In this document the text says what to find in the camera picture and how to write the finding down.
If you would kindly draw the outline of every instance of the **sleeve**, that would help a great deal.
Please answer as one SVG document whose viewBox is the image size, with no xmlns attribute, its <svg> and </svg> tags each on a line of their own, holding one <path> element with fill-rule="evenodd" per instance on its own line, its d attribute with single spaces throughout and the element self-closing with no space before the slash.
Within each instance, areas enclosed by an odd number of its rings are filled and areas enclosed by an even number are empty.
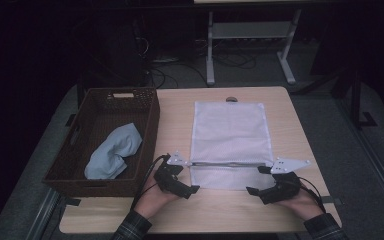
<svg viewBox="0 0 384 240">
<path fill-rule="evenodd" d="M 304 226 L 315 240 L 349 239 L 330 213 L 322 214 L 305 221 Z"/>
<path fill-rule="evenodd" d="M 141 240 L 152 224 L 139 213 L 130 211 L 111 240 Z"/>
</svg>

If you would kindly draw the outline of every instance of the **person's right hand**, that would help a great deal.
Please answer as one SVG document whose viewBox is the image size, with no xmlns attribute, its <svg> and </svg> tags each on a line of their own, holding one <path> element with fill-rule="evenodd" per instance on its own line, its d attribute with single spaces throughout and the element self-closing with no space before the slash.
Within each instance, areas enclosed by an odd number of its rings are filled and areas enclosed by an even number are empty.
<svg viewBox="0 0 384 240">
<path fill-rule="evenodd" d="M 300 189 L 298 194 L 291 199 L 274 203 L 292 210 L 295 215 L 304 221 L 323 214 L 316 200 L 305 190 Z"/>
</svg>

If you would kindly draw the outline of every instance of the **hand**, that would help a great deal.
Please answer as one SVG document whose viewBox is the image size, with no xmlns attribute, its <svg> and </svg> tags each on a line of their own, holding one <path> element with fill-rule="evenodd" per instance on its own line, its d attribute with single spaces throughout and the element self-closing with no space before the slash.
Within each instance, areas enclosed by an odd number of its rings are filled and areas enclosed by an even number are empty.
<svg viewBox="0 0 384 240">
<path fill-rule="evenodd" d="M 161 191 L 154 179 L 154 174 L 155 170 L 149 175 L 148 180 L 143 187 L 143 191 L 149 189 L 140 197 L 134 208 L 137 213 L 146 219 L 153 217 L 167 203 L 180 198 L 170 192 Z"/>
<path fill-rule="evenodd" d="M 295 215 L 304 221 L 323 214 L 323 211 L 320 209 L 316 200 L 303 189 L 300 189 L 298 194 L 293 198 L 279 201 L 275 204 L 289 208 L 295 213 Z"/>
</svg>

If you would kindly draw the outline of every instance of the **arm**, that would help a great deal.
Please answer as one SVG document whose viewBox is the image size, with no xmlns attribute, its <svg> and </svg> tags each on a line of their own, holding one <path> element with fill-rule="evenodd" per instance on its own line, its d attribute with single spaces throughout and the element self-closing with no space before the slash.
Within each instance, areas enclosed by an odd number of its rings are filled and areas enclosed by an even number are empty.
<svg viewBox="0 0 384 240">
<path fill-rule="evenodd" d="M 276 203 L 292 210 L 304 220 L 304 226 L 313 239 L 348 239 L 344 231 L 329 213 L 324 213 L 309 193 L 300 190 L 292 199 Z"/>
<path fill-rule="evenodd" d="M 145 183 L 146 192 L 140 197 L 135 208 L 127 214 L 117 231 L 112 236 L 112 240 L 140 240 L 142 239 L 152 224 L 148 221 L 167 203 L 179 199 L 172 193 L 162 192 L 154 179 L 153 171 Z"/>
</svg>

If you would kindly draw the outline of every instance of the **folded light blue fabric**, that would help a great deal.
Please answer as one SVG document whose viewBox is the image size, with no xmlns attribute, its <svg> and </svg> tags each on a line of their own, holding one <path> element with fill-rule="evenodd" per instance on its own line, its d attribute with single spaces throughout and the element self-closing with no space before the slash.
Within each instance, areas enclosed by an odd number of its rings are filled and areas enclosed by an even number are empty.
<svg viewBox="0 0 384 240">
<path fill-rule="evenodd" d="M 133 123 L 116 128 L 92 153 L 85 168 L 87 179 L 114 179 L 127 165 L 123 157 L 134 155 L 142 137 Z"/>
</svg>

